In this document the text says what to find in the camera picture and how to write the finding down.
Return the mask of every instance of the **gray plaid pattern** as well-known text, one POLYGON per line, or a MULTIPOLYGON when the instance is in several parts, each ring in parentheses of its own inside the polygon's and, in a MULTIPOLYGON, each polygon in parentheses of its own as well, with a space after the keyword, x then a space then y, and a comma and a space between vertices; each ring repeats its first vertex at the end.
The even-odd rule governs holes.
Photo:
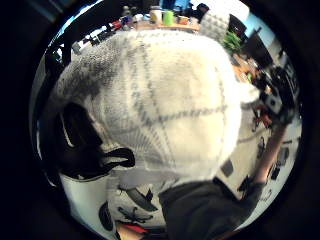
POLYGON ((160 192, 212 179, 231 154, 241 119, 235 84, 216 41, 180 31, 132 31, 74 59, 51 99, 84 106, 104 151, 134 152, 135 167, 114 170, 133 176, 120 179, 122 187, 153 183, 160 192), (135 182, 134 171, 159 176, 135 182))

